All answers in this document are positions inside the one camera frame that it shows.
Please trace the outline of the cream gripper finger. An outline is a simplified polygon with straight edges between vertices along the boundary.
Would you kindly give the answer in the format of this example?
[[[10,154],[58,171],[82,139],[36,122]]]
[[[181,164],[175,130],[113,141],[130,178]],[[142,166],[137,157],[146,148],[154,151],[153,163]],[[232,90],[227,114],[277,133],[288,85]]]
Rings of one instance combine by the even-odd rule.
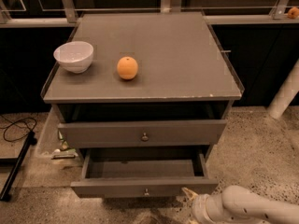
[[[195,191],[188,189],[186,187],[183,187],[182,191],[185,193],[185,195],[190,201],[194,201],[198,197],[198,194]]]

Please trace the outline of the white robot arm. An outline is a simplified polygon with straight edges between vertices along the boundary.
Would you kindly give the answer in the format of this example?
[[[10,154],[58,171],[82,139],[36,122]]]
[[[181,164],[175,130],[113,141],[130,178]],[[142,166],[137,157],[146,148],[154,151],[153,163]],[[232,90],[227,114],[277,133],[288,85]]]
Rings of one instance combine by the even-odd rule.
[[[298,205],[271,201],[240,186],[216,195],[182,191],[192,202],[191,224],[299,224]]]

